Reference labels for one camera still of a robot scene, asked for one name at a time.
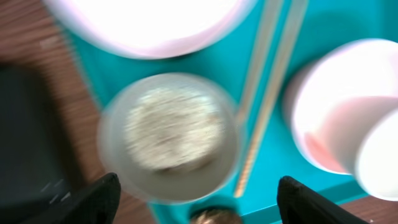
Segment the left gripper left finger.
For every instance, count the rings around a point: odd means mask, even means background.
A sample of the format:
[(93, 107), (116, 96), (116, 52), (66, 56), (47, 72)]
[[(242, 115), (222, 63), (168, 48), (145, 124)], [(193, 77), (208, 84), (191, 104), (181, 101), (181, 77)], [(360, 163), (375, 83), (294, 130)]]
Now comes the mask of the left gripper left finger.
[(75, 195), (25, 221), (27, 224), (107, 224), (119, 207), (121, 184), (115, 173), (108, 173)]

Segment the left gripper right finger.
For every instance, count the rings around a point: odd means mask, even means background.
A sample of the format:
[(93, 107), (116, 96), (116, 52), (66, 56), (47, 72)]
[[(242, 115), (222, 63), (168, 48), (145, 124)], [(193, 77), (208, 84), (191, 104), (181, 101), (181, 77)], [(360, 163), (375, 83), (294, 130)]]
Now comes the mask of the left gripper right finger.
[(277, 206), (283, 224), (366, 224), (290, 176), (279, 180)]

